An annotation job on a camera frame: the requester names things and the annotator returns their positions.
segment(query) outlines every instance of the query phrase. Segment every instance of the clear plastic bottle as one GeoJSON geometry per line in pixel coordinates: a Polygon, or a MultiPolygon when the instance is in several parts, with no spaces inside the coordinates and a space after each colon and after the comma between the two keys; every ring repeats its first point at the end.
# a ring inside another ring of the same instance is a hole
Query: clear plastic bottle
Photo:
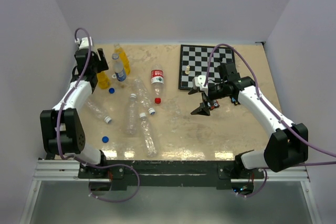
{"type": "Polygon", "coordinates": [[[124,49],[122,49],[122,47],[119,45],[119,43],[114,44],[114,52],[119,54],[120,59],[122,60],[122,63],[124,64],[124,69],[127,75],[130,74],[131,72],[131,68],[130,68],[130,62],[127,58],[127,55],[124,51],[124,49]]]}
{"type": "Polygon", "coordinates": [[[156,104],[160,104],[162,93],[163,93],[164,80],[163,80],[162,66],[159,64],[154,65],[152,67],[151,83],[152,83],[153,92],[155,94],[154,102],[156,104]]]}
{"type": "Polygon", "coordinates": [[[124,69],[124,65],[119,58],[119,54],[112,54],[112,59],[113,59],[113,70],[115,72],[115,75],[117,76],[118,81],[124,81],[126,80],[126,73],[124,69]]]}
{"type": "Polygon", "coordinates": [[[129,103],[127,105],[125,117],[125,132],[129,135],[137,133],[138,126],[138,104],[137,95],[131,94],[129,103]]]}
{"type": "Polygon", "coordinates": [[[149,95],[147,88],[140,78],[137,78],[133,81],[133,89],[144,108],[148,110],[150,115],[154,115],[155,109],[153,108],[153,103],[150,98],[151,96],[149,95]]]}
{"type": "Polygon", "coordinates": [[[140,121],[141,121],[142,133],[143,133],[144,138],[145,138],[147,155],[148,155],[148,157],[154,157],[158,153],[157,153],[156,147],[154,145],[152,126],[151,126],[151,124],[150,124],[150,122],[149,122],[145,113],[140,114],[140,121]]]}
{"type": "Polygon", "coordinates": [[[96,116],[96,118],[103,120],[107,124],[110,124],[112,122],[112,119],[109,116],[109,113],[107,112],[107,110],[97,105],[92,99],[88,98],[85,105],[96,116]]]}

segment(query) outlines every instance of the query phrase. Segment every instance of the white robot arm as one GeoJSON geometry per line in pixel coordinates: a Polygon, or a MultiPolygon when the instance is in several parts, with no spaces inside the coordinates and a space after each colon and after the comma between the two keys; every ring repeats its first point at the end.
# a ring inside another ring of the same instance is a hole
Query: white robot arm
{"type": "Polygon", "coordinates": [[[59,154],[56,140],[56,118],[62,103],[66,100],[60,125],[60,141],[63,155],[73,156],[84,162],[97,165],[101,163],[102,152],[86,143],[78,112],[96,88],[98,82],[97,73],[107,70],[108,65],[102,49],[95,50],[91,37],[90,43],[91,57],[82,79],[77,84],[87,60],[89,48],[89,39],[87,37],[79,41],[78,50],[75,53],[78,74],[73,71],[68,91],[51,110],[42,111],[40,122],[46,152],[59,154]]]}
{"type": "MultiPolygon", "coordinates": [[[[249,151],[236,156],[238,170],[269,167],[274,172],[279,172],[290,166],[303,163],[308,159],[308,147],[301,143],[274,114],[261,102],[256,92],[254,81],[250,77],[241,78],[234,63],[221,64],[219,73],[222,82],[204,85],[205,76],[195,77],[193,89],[189,94],[202,92],[203,102],[191,114],[210,115],[207,107],[208,101],[230,97],[235,105],[242,104],[258,120],[266,131],[269,142],[264,150],[249,151]]],[[[303,124],[294,124],[279,112],[259,91],[263,101],[284,121],[291,125],[305,140],[308,140],[308,130],[303,124]]]]}

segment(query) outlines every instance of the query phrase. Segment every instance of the orange bottle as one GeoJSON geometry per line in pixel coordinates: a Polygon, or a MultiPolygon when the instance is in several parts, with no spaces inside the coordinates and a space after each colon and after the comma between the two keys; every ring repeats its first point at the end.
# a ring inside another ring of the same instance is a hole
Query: orange bottle
{"type": "Polygon", "coordinates": [[[98,79],[98,86],[101,89],[107,89],[111,85],[111,81],[106,75],[105,71],[97,73],[97,79],[98,79]]]}
{"type": "Polygon", "coordinates": [[[127,55],[126,55],[124,49],[122,49],[122,47],[119,45],[119,43],[114,44],[114,52],[117,53],[117,54],[119,53],[119,57],[120,57],[122,63],[124,64],[125,72],[126,72],[127,75],[129,75],[130,72],[131,72],[130,62],[127,58],[127,55]]]}

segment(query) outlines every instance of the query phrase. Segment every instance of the white chess piece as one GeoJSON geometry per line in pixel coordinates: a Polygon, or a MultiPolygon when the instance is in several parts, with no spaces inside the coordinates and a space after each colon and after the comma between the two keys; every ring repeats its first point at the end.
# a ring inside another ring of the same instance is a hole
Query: white chess piece
{"type": "Polygon", "coordinates": [[[188,65],[186,68],[185,68],[185,74],[190,74],[190,66],[188,65]]]}

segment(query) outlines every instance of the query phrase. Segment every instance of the chessboard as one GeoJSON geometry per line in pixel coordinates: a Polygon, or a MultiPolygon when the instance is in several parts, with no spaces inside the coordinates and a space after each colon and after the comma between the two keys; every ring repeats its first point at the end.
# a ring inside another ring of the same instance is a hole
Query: chessboard
{"type": "MultiPolygon", "coordinates": [[[[208,59],[214,47],[181,45],[180,54],[180,73],[179,85],[180,90],[190,90],[193,87],[193,79],[199,75],[206,75],[208,59]],[[186,74],[186,67],[190,67],[190,73],[186,74]]],[[[227,47],[217,48],[211,59],[209,80],[214,83],[220,82],[220,76],[217,67],[222,63],[235,62],[234,52],[227,47]]]]}

